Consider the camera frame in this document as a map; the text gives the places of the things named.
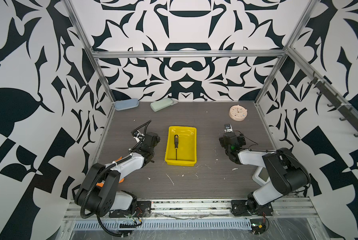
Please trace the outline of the black yellow screwdriver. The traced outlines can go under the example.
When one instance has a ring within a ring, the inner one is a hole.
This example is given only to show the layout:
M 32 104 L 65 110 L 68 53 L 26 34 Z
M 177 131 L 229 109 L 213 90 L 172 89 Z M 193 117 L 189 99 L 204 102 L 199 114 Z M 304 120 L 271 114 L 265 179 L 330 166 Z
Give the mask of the black yellow screwdriver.
M 175 150 L 176 150 L 176 161 L 178 160 L 178 148 L 179 148 L 179 136 L 174 136 L 174 144 L 175 144 Z

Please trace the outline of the orange object under arm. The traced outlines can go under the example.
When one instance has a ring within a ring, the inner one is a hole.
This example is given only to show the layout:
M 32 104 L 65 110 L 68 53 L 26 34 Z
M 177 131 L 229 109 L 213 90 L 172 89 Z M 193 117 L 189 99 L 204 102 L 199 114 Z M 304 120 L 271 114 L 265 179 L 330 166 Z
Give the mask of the orange object under arm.
M 124 180 L 125 180 L 124 178 L 121 179 L 121 180 L 119 181 L 119 183 L 122 183 Z M 105 181 L 102 181 L 101 183 L 97 183 L 96 186 L 102 188 L 102 187 L 104 186 L 104 183 L 105 183 Z

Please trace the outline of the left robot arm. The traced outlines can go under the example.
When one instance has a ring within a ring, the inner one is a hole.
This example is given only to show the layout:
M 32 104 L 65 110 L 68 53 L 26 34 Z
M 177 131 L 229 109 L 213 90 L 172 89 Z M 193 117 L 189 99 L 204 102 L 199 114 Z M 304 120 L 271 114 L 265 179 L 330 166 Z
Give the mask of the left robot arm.
M 75 204 L 81 207 L 80 215 L 83 219 L 93 215 L 103 217 L 113 211 L 125 215 L 135 212 L 137 197 L 126 191 L 119 191 L 119 183 L 152 161 L 154 148 L 161 140 L 158 134 L 152 132 L 139 139 L 136 149 L 125 158 L 107 165 L 92 165 L 75 196 Z

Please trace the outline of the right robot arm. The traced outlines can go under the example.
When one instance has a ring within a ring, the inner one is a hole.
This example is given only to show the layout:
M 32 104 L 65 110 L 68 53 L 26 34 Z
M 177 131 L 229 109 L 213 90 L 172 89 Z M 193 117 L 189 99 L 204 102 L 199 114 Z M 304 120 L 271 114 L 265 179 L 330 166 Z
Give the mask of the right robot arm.
M 269 182 L 251 192 L 246 201 L 232 201 L 234 216 L 252 216 L 271 212 L 271 203 L 301 187 L 309 188 L 311 178 L 306 168 L 287 148 L 274 151 L 245 149 L 243 133 L 237 134 L 230 124 L 224 125 L 224 134 L 219 138 L 229 160 L 238 165 L 252 165 L 267 170 Z

